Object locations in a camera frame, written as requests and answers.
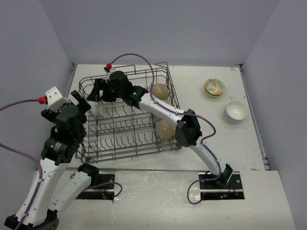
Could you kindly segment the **white blue bowl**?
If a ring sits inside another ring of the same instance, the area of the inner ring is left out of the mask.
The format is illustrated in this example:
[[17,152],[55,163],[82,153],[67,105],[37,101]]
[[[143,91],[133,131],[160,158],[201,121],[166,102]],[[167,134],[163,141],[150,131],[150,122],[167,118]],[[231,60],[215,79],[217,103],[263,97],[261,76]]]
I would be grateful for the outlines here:
[[226,119],[226,121],[230,124],[239,124],[239,123],[242,123],[244,119],[241,119],[241,120],[237,120],[237,119],[234,119],[232,118],[226,110],[224,110],[224,117]]
[[227,113],[234,119],[241,120],[247,117],[246,107],[238,101],[231,101],[225,106]]
[[92,102],[91,113],[94,117],[101,118],[103,117],[103,103],[101,101]]

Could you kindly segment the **cream floral patterned bowl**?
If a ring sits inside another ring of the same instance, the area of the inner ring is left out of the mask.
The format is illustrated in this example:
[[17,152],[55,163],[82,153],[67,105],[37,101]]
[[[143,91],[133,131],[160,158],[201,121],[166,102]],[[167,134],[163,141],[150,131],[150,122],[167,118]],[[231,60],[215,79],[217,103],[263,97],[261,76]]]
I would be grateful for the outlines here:
[[225,91],[225,84],[219,79],[211,78],[205,82],[204,89],[210,93],[218,94],[218,92]]

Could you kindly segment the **yellow green patterned bowl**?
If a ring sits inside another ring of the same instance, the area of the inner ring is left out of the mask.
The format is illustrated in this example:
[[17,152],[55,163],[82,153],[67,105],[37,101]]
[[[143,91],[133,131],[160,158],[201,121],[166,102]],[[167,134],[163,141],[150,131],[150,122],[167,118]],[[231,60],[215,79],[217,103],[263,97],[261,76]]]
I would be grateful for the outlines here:
[[218,97],[220,97],[220,96],[222,96],[222,95],[224,94],[224,91],[218,92],[218,94],[215,94],[215,93],[210,93],[210,92],[207,91],[206,89],[205,89],[205,92],[206,92],[206,94],[207,94],[209,97],[212,97],[212,98],[218,98]]

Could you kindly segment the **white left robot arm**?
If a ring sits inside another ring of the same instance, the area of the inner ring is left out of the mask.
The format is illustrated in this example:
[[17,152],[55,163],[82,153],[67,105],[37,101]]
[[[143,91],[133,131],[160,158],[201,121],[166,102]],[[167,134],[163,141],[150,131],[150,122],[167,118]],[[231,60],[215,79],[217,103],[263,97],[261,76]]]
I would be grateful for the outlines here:
[[71,181],[58,194],[54,191],[72,157],[86,136],[84,123],[89,103],[77,92],[74,104],[53,87],[40,97],[48,108],[41,115],[54,126],[45,141],[41,159],[36,161],[38,173],[19,211],[6,218],[4,225],[12,230],[54,230],[59,218],[71,202],[86,188],[99,185],[99,170],[87,163],[81,165]]

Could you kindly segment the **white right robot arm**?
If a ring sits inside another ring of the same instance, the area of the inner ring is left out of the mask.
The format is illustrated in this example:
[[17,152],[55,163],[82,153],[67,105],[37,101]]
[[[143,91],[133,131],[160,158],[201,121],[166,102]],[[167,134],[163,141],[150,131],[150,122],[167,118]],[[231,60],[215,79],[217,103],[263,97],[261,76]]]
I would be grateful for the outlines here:
[[96,79],[87,100],[115,102],[121,99],[127,105],[147,111],[165,120],[175,128],[175,139],[181,146],[190,148],[207,165],[214,175],[214,183],[225,188],[231,183],[233,169],[219,159],[206,145],[199,124],[200,115],[191,109],[175,108],[152,95],[147,89],[133,85],[124,72],[115,70],[106,79]]

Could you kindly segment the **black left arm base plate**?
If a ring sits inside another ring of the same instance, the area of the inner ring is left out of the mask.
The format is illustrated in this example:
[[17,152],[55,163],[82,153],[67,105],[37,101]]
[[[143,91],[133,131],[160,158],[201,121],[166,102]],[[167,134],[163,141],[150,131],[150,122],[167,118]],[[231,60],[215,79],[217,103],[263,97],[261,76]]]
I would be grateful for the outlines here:
[[[99,174],[99,180],[96,183],[103,184],[107,182],[114,182],[115,174]],[[89,189],[81,192],[76,199],[77,200],[114,200],[114,184],[106,184],[95,189]]]

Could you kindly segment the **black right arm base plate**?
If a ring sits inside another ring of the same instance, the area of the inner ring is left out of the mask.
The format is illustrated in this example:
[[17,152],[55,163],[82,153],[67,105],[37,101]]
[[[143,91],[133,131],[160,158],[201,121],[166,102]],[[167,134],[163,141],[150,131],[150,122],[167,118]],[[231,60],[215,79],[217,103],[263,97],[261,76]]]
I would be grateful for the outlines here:
[[201,199],[205,200],[243,200],[245,199],[242,180],[239,172],[234,172],[228,184],[220,180],[204,181],[211,178],[209,172],[200,173],[199,182]]

